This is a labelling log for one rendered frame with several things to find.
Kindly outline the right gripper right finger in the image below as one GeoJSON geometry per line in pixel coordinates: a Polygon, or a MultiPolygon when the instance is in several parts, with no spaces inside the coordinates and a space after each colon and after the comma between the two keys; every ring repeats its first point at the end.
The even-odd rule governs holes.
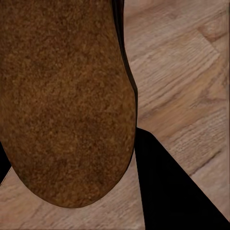
{"type": "Polygon", "coordinates": [[[138,127],[135,155],[146,230],[230,230],[230,222],[162,144],[138,127]]]}

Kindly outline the sandal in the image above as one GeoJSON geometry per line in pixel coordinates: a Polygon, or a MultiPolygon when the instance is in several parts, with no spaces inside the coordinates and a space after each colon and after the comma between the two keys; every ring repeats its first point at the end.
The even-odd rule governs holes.
{"type": "Polygon", "coordinates": [[[35,195],[82,208],[135,150],[138,88],[125,0],[0,0],[0,142],[35,195]]]}

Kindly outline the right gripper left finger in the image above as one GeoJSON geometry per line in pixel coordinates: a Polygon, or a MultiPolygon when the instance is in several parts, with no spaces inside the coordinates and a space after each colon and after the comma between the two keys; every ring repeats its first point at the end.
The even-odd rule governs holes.
{"type": "Polygon", "coordinates": [[[0,142],[0,184],[2,183],[3,179],[5,178],[6,174],[8,173],[9,169],[12,167],[10,164],[6,153],[3,149],[3,146],[0,142]]]}

